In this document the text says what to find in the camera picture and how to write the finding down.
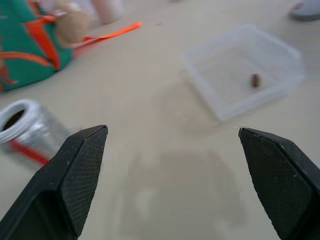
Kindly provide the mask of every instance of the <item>clear plastic container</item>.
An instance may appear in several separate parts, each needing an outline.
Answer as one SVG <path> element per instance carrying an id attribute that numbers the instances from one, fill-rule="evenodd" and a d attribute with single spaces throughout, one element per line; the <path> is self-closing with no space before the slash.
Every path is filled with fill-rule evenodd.
<path id="1" fill-rule="evenodd" d="M 185 52 L 181 60 L 221 121 L 285 96 L 305 78 L 301 54 L 251 24 Z M 260 76 L 259 87 L 251 84 L 253 74 Z"/>

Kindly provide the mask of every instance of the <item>green fabric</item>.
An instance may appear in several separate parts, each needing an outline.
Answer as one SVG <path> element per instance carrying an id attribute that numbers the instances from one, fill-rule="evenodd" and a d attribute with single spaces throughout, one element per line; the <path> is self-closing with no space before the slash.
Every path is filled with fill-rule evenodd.
<path id="1" fill-rule="evenodd" d="M 26 31 L 23 23 L 37 19 L 26 4 L 26 0 L 0 0 L 0 45 L 2 51 L 30 53 L 46 58 L 42 49 Z M 45 31 L 50 36 L 60 59 L 60 68 L 67 65 L 72 57 L 71 48 L 62 48 L 54 33 L 54 23 L 46 24 Z M 0 75 L 0 83 L 5 91 L 16 89 L 44 80 L 56 71 L 53 67 L 25 59 L 5 59 L 9 79 L 15 84 L 7 84 Z"/>

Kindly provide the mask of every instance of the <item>textured gripper pad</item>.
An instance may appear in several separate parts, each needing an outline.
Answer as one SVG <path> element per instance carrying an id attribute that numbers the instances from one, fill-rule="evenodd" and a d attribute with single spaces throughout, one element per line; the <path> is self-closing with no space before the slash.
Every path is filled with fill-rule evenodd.
<path id="1" fill-rule="evenodd" d="M 247 131 L 240 139 L 254 189 L 278 236 L 304 239 L 319 217 L 318 194 L 273 141 Z"/>
<path id="2" fill-rule="evenodd" d="M 106 131 L 103 128 L 84 141 L 61 183 L 60 195 L 76 236 L 82 233 L 95 195 Z"/>

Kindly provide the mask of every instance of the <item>small brown object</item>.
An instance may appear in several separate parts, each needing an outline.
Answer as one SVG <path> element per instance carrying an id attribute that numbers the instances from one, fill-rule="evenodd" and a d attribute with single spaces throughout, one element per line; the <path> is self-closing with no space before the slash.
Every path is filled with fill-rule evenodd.
<path id="1" fill-rule="evenodd" d="M 258 88 L 261 85 L 261 78 L 258 74 L 253 74 L 251 77 L 251 86 L 253 88 Z"/>

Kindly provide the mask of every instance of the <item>tin can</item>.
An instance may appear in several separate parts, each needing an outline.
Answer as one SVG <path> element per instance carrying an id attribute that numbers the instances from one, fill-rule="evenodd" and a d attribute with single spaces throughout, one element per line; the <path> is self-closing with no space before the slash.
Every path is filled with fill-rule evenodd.
<path id="1" fill-rule="evenodd" d="M 50 160 L 70 135 L 43 106 L 31 99 L 16 101 L 0 112 L 0 144 L 12 152 L 11 142 Z"/>

